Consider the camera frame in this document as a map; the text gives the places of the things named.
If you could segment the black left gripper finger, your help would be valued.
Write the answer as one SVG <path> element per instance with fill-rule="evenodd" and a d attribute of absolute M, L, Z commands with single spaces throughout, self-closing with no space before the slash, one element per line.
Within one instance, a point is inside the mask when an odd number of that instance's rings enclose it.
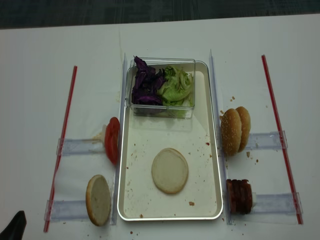
<path fill-rule="evenodd" d="M 23 210 L 18 211 L 7 227 L 0 233 L 0 240 L 21 240 L 27 225 Z"/>

